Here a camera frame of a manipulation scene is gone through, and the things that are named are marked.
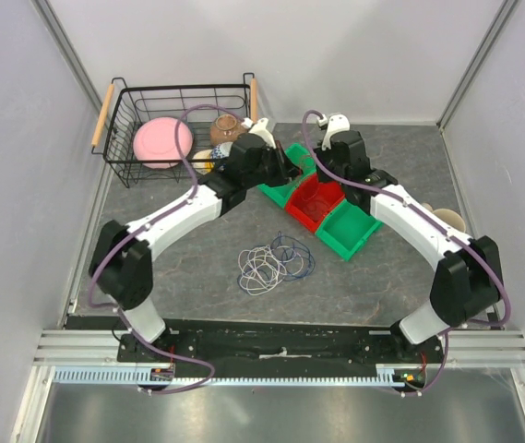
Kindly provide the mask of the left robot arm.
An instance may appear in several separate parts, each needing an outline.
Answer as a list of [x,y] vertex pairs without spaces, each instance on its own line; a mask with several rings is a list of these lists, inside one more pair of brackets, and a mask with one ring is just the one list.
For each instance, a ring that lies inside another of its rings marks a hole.
[[150,297],[153,262],[183,236],[241,204],[249,189],[285,186],[300,173],[282,148],[245,134],[233,143],[228,157],[216,161],[174,202],[142,219],[109,221],[101,228],[89,265],[90,287],[113,299],[137,335],[137,352],[148,362],[161,362],[170,349],[163,336],[168,327]]

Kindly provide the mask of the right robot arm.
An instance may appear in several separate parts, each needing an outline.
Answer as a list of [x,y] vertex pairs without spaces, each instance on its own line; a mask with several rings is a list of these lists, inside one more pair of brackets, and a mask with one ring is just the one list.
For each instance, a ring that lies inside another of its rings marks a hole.
[[340,185],[346,200],[383,222],[434,271],[428,299],[391,328],[391,356],[410,363],[434,336],[475,320],[501,301],[499,249],[488,236],[474,239],[418,203],[389,173],[372,167],[356,130],[325,136],[314,150],[320,180]]

